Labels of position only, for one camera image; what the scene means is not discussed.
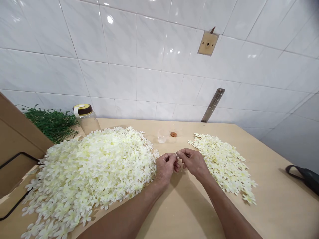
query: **wooden table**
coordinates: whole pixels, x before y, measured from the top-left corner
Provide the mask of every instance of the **wooden table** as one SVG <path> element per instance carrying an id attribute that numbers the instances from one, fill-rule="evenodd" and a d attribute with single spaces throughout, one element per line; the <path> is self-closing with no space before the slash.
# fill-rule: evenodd
<path id="1" fill-rule="evenodd" d="M 245 204 L 241 196 L 230 193 L 227 196 L 264 239 L 319 237 L 319 197 L 301 181 L 286 174 L 284 169 L 289 161 L 238 126 L 128 119 L 99 119 L 99 122 L 101 128 L 132 126 L 135 130 L 144 131 L 145 137 L 152 141 L 160 154 L 192 148 L 187 142 L 193 139 L 195 132 L 217 136 L 237 148 L 246 159 L 251 178 L 259 184 L 253 188 L 257 206 Z M 181 128 L 178 137 L 169 137 L 165 144 L 157 143 L 157 131 L 171 131 L 173 124 Z M 0 201 L 0 216 L 23 195 L 24 186 L 31 178 L 28 176 L 9 195 L 9 199 Z M 94 212 L 94 221 L 85 228 L 78 226 L 69 238 L 78 237 L 92 223 L 122 203 L 114 203 L 107 212 Z M 23 207 L 19 205 L 6 220 L 0 222 L 0 238 L 20 238 L 26 227 L 36 220 L 36 214 L 21 217 Z M 188 170 L 183 170 L 173 174 L 168 190 L 154 205 L 137 238 L 224 238 L 224 233 L 204 188 Z"/>

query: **black bag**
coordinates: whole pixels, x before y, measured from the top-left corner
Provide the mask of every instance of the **black bag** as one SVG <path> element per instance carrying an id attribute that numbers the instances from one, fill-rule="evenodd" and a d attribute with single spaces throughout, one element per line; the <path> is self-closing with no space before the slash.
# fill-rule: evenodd
<path id="1" fill-rule="evenodd" d="M 296 169 L 298 169 L 298 171 L 301 173 L 303 178 L 298 177 L 297 175 L 294 175 L 291 172 L 289 172 L 292 167 L 295 167 Z M 303 181 L 305 185 L 307 185 L 312 191 L 314 191 L 319 196 L 319 175 L 318 174 L 316 174 L 315 172 L 309 169 L 304 169 L 295 165 L 289 165 L 286 168 L 286 171 L 294 178 L 297 178 Z"/>

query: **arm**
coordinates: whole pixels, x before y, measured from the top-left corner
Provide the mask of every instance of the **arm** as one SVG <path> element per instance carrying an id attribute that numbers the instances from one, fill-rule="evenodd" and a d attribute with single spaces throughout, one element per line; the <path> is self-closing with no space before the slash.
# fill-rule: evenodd
<path id="1" fill-rule="evenodd" d="M 90 226 L 78 239 L 135 238 L 153 205 L 168 187 L 173 169 L 177 171 L 181 166 L 176 154 L 167 153 L 157 159 L 156 167 L 152 183 Z"/>
<path id="2" fill-rule="evenodd" d="M 257 238 L 261 236 L 232 204 L 215 179 L 211 176 L 202 154 L 191 149 L 182 149 L 177 155 L 188 170 L 201 182 L 221 221 L 227 239 Z"/>

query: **metal bracket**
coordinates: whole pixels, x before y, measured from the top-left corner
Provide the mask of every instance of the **metal bracket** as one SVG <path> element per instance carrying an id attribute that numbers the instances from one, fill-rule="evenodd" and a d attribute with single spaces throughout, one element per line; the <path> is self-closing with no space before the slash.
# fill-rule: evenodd
<path id="1" fill-rule="evenodd" d="M 212 115 L 212 113 L 214 112 L 216 106 L 218 105 L 221 97 L 223 96 L 225 92 L 225 89 L 222 89 L 222 88 L 218 88 L 212 101 L 210 102 L 203 118 L 202 118 L 202 121 L 201 123 L 207 123 L 207 121 L 209 120 L 210 116 Z"/>
<path id="2" fill-rule="evenodd" d="M 17 158 L 20 154 L 36 161 L 37 163 L 39 162 L 39 160 L 37 160 L 36 158 L 32 157 L 31 155 L 25 153 L 25 152 L 20 152 L 20 153 L 17 153 L 15 156 L 13 156 L 11 159 L 9 159 L 7 162 L 5 162 L 4 164 L 2 164 L 0 166 L 0 169 L 2 169 L 4 166 L 6 166 L 8 163 L 10 163 L 12 160 L 14 160 L 15 158 Z M 6 219 L 8 216 L 10 216 L 10 214 L 14 211 L 14 209 L 16 209 L 16 207 L 22 202 L 22 200 L 27 196 L 27 194 L 29 193 L 30 191 L 27 191 L 23 196 L 22 198 L 20 198 L 20 200 L 14 205 L 14 207 L 2 218 L 0 218 L 0 221 L 3 221 L 4 219 Z"/>

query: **white flower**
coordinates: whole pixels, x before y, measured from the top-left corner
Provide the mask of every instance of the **white flower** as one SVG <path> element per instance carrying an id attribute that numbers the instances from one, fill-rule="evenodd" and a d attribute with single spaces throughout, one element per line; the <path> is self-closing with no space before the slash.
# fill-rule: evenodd
<path id="1" fill-rule="evenodd" d="M 188 143 L 201 152 L 210 173 L 223 191 L 236 195 L 242 191 L 244 201 L 256 204 L 251 187 L 256 187 L 258 184 L 249 178 L 248 167 L 242 163 L 245 159 L 240 156 L 236 148 L 209 134 L 194 133 L 194 135 L 194 141 Z"/>
<path id="2" fill-rule="evenodd" d="M 153 180 L 159 157 L 153 144 L 132 127 L 105 129 L 64 141 L 47 150 L 41 170 L 27 188 L 23 215 L 38 213 L 22 236 L 67 238 L 78 224 L 91 221 L 92 208 L 107 210 L 131 198 Z"/>

